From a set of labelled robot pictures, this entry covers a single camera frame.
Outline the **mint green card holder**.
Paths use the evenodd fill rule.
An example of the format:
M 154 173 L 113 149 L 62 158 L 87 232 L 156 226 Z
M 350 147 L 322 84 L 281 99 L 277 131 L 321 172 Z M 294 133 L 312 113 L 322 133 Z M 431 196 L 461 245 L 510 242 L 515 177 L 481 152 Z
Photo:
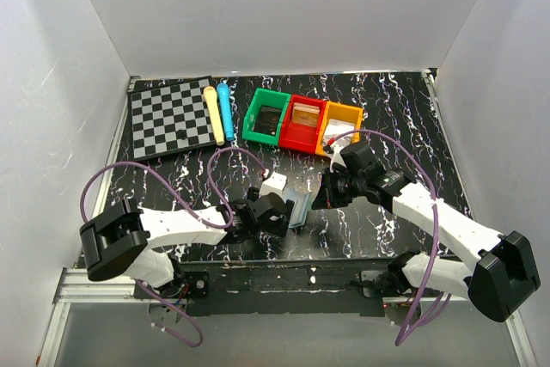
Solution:
M 295 189 L 289 189 L 286 197 L 294 202 L 288 227 L 294 229 L 303 226 L 306 223 L 307 214 L 311 210 L 315 195 L 310 191 L 298 192 Z

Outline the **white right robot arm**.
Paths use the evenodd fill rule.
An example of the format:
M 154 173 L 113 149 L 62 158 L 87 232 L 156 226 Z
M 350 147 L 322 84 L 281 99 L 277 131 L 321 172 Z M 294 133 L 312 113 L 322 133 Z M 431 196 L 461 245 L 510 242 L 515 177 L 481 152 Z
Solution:
M 365 281 L 384 295 L 408 296 L 425 286 L 468 299 L 492 321 L 506 321 L 541 286 L 529 240 L 517 231 L 504 235 L 466 217 L 407 172 L 387 170 L 364 142 L 325 146 L 331 159 L 313 201 L 315 210 L 348 206 L 364 197 L 371 204 L 418 226 L 456 255 L 432 259 L 406 251 L 383 274 Z

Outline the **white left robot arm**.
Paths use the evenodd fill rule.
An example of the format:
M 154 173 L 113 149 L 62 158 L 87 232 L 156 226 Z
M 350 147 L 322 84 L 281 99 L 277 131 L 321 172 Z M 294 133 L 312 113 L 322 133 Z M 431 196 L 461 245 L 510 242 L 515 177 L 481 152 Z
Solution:
M 213 228 L 229 221 L 224 208 L 210 207 L 197 212 L 158 211 L 139 208 L 134 199 L 119 202 L 80 228 L 82 251 L 88 279 L 107 281 L 121 275 L 139 279 L 155 288 L 162 297 L 176 297 L 183 278 L 175 260 L 159 248 L 181 244 L 211 246 L 237 244 L 260 232 L 284 236 L 294 202 L 276 193 L 253 196 L 230 204 L 235 221 L 228 228 Z

